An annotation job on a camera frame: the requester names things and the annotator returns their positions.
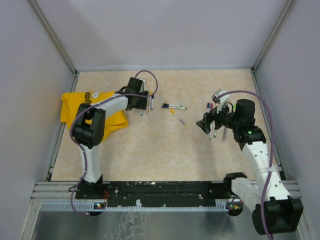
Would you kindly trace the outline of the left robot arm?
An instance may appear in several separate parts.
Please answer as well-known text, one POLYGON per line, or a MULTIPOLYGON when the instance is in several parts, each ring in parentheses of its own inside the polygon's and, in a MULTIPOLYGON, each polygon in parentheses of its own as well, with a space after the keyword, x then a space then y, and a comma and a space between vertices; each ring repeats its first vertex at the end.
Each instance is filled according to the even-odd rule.
POLYGON ((81 180, 87 183, 86 192, 97 199, 103 195, 104 186, 100 170, 99 145, 105 136, 106 120, 120 111, 147 109, 149 92, 146 81, 131 77, 127 86, 111 96, 93 104, 82 103, 70 127, 70 137, 78 146, 82 162, 81 180))

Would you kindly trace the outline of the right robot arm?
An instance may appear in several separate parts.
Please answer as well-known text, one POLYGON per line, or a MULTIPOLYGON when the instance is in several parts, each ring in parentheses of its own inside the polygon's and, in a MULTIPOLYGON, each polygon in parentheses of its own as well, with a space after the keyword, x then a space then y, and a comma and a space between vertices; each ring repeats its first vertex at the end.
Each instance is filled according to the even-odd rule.
POLYGON ((258 187, 253 187, 242 172, 228 173, 223 192, 229 198, 238 196, 250 209, 257 233, 292 233, 298 227, 304 206, 300 199, 292 197, 276 166, 270 164, 266 137, 255 125, 255 110, 255 102, 249 99, 238 100, 235 111, 230 111, 226 102, 206 112, 196 125, 206 134, 221 127, 232 130, 234 140, 252 166, 258 187))

